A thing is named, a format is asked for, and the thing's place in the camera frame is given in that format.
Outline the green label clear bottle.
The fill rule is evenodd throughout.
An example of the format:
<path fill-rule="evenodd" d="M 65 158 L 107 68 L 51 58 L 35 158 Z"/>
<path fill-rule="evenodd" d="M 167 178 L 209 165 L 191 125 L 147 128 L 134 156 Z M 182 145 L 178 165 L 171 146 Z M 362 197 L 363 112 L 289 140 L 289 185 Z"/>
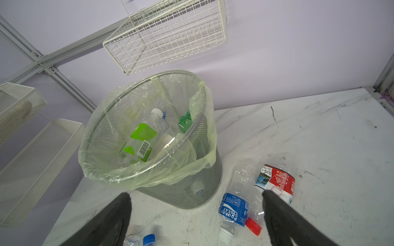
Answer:
<path fill-rule="evenodd" d="M 118 154 L 118 162 L 133 165 L 147 162 L 158 139 L 163 133 L 163 112 L 154 108 L 131 132 Z"/>

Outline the green soda bottle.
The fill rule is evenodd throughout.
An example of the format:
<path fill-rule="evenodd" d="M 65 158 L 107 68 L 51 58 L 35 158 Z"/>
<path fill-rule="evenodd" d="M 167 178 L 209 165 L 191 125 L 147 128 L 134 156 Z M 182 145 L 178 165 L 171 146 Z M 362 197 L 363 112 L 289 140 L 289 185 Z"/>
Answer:
<path fill-rule="evenodd" d="M 190 111 L 187 111 L 184 116 L 179 118 L 178 128 L 182 133 L 186 133 L 192 125 L 193 120 Z"/>

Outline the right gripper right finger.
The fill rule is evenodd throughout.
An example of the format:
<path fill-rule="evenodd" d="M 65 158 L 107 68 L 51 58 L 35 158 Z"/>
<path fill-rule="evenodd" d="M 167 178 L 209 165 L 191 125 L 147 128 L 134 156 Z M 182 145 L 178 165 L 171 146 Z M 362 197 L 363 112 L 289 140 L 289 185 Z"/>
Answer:
<path fill-rule="evenodd" d="M 262 193 L 264 220 L 273 246 L 335 246 L 271 190 Z"/>

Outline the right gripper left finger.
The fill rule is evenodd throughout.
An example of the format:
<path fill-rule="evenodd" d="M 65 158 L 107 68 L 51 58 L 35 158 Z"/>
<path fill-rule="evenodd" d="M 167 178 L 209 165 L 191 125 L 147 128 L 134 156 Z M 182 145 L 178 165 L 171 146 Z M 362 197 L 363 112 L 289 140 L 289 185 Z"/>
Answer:
<path fill-rule="evenodd" d="M 122 246 L 130 222 L 130 195 L 121 193 L 88 221 L 63 246 Z"/>

